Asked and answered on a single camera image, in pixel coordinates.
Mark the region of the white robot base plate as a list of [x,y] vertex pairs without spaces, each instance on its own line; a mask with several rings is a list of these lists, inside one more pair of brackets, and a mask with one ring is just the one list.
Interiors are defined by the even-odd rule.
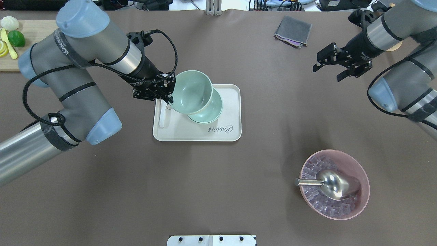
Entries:
[[173,235],[167,246],[256,246],[255,235]]

